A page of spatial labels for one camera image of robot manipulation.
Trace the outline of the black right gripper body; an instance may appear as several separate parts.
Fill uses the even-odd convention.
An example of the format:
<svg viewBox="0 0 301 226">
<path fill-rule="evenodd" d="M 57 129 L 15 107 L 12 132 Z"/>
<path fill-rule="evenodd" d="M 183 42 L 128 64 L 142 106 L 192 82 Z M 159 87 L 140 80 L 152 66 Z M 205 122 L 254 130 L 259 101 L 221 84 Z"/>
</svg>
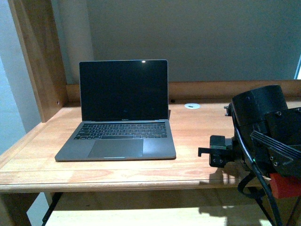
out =
<svg viewBox="0 0 301 226">
<path fill-rule="evenodd" d="M 209 148 L 199 147 L 198 157 L 209 154 L 209 165 L 216 168 L 224 168 L 227 163 L 234 162 L 244 170 L 247 170 L 246 158 L 235 137 L 211 135 Z"/>
</svg>

